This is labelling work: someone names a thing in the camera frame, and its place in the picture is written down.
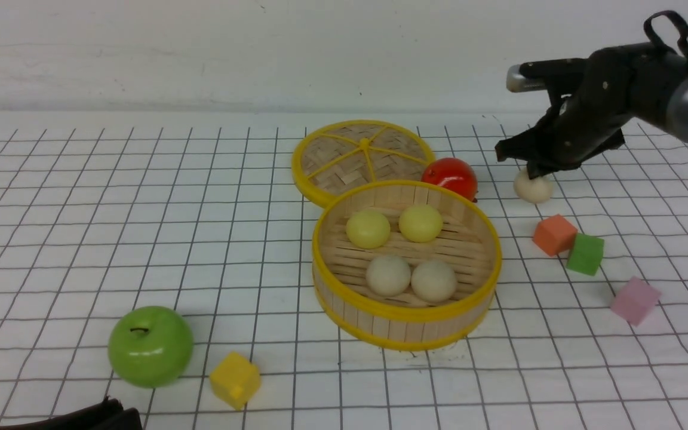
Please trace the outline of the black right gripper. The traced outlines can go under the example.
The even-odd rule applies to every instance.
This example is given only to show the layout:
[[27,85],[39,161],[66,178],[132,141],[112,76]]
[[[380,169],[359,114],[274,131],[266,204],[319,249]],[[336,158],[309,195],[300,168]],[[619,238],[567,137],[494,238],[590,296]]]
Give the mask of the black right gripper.
[[622,126],[642,119],[667,130],[667,109],[686,79],[686,58],[671,49],[606,47],[587,58],[522,63],[546,84],[551,105],[532,128],[495,146],[497,160],[526,162],[540,179],[624,143]]

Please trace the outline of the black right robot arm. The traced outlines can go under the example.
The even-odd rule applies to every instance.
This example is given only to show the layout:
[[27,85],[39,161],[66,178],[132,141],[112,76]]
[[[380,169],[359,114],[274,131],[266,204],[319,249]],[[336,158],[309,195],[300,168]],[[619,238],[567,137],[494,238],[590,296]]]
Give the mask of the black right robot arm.
[[625,144],[622,126],[632,119],[688,144],[688,24],[672,10],[655,17],[678,30],[677,49],[664,43],[648,17],[647,42],[511,66],[509,91],[544,90],[551,105],[532,128],[497,143],[497,160],[524,161],[530,179],[575,170]]

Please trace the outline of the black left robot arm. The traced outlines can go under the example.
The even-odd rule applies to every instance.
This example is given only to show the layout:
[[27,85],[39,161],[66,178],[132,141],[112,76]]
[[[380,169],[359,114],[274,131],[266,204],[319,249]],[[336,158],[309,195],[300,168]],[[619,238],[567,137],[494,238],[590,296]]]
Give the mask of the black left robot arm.
[[54,418],[18,425],[0,425],[0,429],[142,429],[136,408],[124,408],[120,400],[104,397],[93,406]]

